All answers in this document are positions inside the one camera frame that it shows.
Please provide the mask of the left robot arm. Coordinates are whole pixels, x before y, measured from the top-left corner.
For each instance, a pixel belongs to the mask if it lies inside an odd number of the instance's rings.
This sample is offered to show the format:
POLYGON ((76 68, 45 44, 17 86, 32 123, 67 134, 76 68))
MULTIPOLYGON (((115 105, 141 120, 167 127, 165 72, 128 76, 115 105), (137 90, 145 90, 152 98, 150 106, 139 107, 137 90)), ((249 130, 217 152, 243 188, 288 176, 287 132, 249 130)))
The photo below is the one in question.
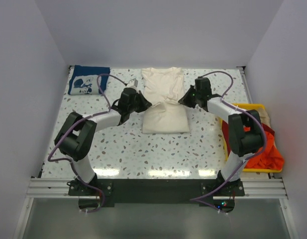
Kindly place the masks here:
POLYGON ((92 195, 97 190, 97 175, 91 167, 88 154, 96 132, 120 126, 129 120, 134 112, 146 111, 152 104, 141 91, 127 87, 108 111, 83 116, 72 112, 66 118, 54 139, 55 147, 48 156, 49 162, 66 160, 80 181, 80 190, 92 195))

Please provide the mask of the beige t shirt in bin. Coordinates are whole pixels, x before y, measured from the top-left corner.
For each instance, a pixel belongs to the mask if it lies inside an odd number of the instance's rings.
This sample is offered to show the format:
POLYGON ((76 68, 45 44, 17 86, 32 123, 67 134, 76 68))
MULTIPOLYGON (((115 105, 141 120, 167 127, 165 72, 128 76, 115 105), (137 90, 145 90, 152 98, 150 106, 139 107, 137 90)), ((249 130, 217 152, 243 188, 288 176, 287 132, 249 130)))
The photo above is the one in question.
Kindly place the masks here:
POLYGON ((264 108, 258 108, 256 109, 256 111, 259 113, 261 123, 265 124, 268 127, 271 127, 270 118, 266 110, 264 108))

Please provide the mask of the dark red t shirt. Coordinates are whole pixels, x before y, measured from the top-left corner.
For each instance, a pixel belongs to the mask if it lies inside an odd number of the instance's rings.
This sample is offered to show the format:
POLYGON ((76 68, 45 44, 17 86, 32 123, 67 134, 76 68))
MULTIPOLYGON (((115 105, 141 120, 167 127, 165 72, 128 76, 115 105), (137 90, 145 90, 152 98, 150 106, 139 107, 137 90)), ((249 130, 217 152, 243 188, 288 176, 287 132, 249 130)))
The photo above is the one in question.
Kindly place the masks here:
MULTIPOLYGON (((273 145, 275 145, 275 132, 266 124, 262 124, 263 129, 265 131, 266 137, 267 137, 267 147, 266 149, 270 149, 273 145)), ((230 154, 230 145, 229 145, 229 137, 228 137, 228 124, 226 122, 222 122, 221 125, 222 133, 225 139, 226 143, 226 151, 227 155, 230 154)))

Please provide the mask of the cream white t shirt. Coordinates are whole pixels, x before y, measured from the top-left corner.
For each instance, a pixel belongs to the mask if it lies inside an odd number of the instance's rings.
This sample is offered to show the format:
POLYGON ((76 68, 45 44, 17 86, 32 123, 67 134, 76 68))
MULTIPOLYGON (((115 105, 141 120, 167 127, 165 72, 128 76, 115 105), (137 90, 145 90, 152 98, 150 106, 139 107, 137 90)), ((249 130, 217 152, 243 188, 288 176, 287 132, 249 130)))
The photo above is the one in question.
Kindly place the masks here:
POLYGON ((143 95, 152 106, 143 117, 143 134, 190 132, 186 109, 178 101, 184 96, 182 68, 143 68, 143 95))

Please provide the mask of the orange t shirt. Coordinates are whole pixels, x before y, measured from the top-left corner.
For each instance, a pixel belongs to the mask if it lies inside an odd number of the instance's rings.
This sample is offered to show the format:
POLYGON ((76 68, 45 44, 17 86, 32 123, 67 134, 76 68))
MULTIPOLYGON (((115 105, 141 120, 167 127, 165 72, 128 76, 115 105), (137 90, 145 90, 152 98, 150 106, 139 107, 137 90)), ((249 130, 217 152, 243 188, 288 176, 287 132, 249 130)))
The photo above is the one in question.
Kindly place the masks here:
POLYGON ((285 160, 276 145, 273 145, 270 149, 264 150, 261 155, 251 158, 245 169, 247 170, 277 170, 283 169, 285 160))

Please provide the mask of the folded blue printed t shirt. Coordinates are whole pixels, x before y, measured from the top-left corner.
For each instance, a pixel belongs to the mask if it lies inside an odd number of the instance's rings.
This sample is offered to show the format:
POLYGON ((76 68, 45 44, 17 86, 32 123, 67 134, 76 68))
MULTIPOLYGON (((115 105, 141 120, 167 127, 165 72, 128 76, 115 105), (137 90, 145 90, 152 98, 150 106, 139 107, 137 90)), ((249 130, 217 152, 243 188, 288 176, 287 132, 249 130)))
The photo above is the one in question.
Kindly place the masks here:
POLYGON ((97 78, 100 74, 102 76, 99 78, 99 86, 104 92, 110 74, 109 67, 75 65, 69 79, 68 95, 101 95, 97 84, 97 78))

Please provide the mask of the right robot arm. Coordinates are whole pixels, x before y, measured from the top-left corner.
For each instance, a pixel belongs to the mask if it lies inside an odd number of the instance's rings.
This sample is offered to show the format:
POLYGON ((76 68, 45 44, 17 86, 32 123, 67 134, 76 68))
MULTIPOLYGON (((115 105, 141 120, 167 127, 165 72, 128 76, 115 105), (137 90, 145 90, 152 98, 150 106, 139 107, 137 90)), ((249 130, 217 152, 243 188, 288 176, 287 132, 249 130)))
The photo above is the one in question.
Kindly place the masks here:
POLYGON ((228 195, 233 190, 233 182, 240 179, 247 161, 266 147, 267 138, 259 113, 256 110, 246 111, 226 102, 219 94, 213 94, 210 80, 206 77, 195 79, 195 84, 190 86, 178 103, 188 108, 199 106, 227 123, 230 153, 217 175, 212 193, 228 195))

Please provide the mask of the yellow plastic bin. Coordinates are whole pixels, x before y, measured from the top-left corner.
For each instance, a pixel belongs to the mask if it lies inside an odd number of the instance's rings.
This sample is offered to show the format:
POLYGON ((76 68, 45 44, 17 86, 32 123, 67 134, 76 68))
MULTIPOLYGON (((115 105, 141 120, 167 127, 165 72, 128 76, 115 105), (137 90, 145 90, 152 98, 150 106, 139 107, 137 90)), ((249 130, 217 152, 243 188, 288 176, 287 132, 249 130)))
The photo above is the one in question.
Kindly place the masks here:
POLYGON ((275 132, 271 129, 270 118, 262 104, 236 104, 244 110, 256 110, 260 115, 260 120, 267 137, 267 146, 260 156, 251 158, 244 172, 256 173, 279 173, 282 171, 285 160, 275 145, 275 132))

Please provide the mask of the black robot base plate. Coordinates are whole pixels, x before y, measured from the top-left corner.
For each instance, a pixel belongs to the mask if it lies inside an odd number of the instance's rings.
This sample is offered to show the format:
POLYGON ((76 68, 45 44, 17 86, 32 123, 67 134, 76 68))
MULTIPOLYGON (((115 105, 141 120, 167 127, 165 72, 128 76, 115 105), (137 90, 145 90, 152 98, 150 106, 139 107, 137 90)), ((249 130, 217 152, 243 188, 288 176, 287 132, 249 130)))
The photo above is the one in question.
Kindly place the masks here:
POLYGON ((114 207, 115 204, 188 204, 199 198, 231 212, 235 197, 245 196, 243 183, 227 183, 212 195, 215 179, 97 179, 85 186, 78 179, 67 182, 69 196, 78 196, 80 209, 114 207))

